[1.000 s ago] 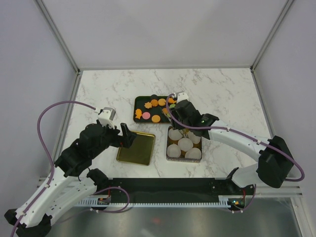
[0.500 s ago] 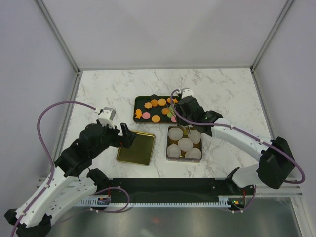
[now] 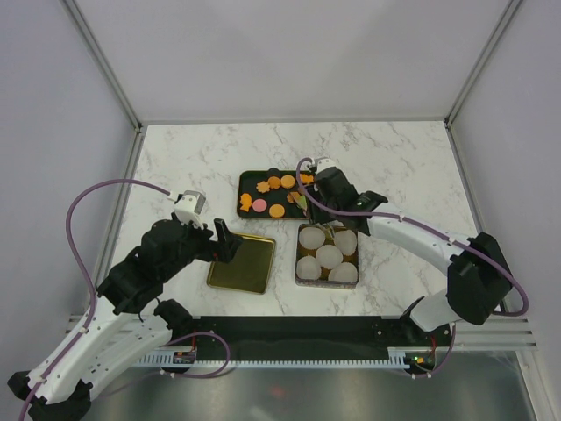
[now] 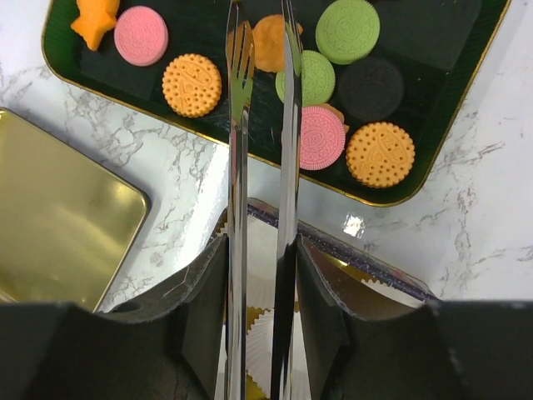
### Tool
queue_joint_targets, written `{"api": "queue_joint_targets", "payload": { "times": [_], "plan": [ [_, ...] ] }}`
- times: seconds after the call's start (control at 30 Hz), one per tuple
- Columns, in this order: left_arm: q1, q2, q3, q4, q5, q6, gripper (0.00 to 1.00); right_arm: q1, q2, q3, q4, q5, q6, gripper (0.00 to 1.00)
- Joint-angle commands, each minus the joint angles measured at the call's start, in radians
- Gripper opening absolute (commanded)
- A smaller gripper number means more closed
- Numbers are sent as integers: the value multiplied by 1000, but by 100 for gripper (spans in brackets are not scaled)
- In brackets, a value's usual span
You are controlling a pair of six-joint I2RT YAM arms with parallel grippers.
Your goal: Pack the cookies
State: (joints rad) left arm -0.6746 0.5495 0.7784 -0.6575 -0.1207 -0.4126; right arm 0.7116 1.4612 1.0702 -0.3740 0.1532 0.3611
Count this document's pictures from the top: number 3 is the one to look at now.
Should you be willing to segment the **tan sandwich cookie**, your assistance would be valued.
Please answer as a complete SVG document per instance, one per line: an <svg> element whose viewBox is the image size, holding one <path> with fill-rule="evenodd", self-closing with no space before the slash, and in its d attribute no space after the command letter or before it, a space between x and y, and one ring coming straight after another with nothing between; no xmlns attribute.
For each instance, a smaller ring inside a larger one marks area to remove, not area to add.
<svg viewBox="0 0 561 421"><path fill-rule="evenodd" d="M272 218L283 218L285 213L285 208L281 204L273 204L269 208L269 215Z"/></svg>
<svg viewBox="0 0 561 421"><path fill-rule="evenodd" d="M280 185L284 189L292 189L295 185L295 178L292 175L284 175L280 179Z"/></svg>

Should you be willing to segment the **pink cookie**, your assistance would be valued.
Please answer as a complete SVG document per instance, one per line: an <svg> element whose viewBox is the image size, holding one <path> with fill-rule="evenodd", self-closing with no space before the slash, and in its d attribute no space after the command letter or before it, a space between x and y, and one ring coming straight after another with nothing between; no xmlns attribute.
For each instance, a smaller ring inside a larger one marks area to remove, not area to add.
<svg viewBox="0 0 561 421"><path fill-rule="evenodd" d="M252 209L255 212L261 213L264 212L267 209L267 202L264 199L256 199L253 203L252 203Z"/></svg>

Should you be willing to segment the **metal serving tongs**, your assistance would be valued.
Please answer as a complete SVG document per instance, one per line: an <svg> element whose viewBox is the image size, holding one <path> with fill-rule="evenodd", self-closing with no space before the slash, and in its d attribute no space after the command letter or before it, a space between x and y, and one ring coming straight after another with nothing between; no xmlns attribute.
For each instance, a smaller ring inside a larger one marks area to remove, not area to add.
<svg viewBox="0 0 561 421"><path fill-rule="evenodd" d="M335 235L344 230L343 226L333 225L331 223L323 223L318 226L321 228L327 239L335 240Z"/></svg>

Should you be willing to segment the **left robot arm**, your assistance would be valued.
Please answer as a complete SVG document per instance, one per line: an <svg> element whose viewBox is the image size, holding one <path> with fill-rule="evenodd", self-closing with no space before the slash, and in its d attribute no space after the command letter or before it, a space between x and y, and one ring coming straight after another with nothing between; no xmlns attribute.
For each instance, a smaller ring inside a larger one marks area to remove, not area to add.
<svg viewBox="0 0 561 421"><path fill-rule="evenodd" d="M164 219L153 224L94 293L80 323L31 371L8 381L23 400L21 417L79 420L113 379L153 349L182 346L194 331L190 313L163 286L195 260L229 263L243 243L222 219L207 225Z"/></svg>

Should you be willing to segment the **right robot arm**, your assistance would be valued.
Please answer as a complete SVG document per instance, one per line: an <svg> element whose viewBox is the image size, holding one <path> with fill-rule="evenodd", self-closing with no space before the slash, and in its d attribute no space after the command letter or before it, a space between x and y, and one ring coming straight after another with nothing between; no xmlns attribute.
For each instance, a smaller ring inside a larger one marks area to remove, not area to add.
<svg viewBox="0 0 561 421"><path fill-rule="evenodd" d="M425 260L446 277L446 286L413 302L401 323L401 336L420 346L443 325L466 321L483 325L514 287L497 240L442 232L393 206L370 190L359 193L343 171L328 160L311 166L314 183L306 187L309 219L338 221L366 236L397 245Z"/></svg>

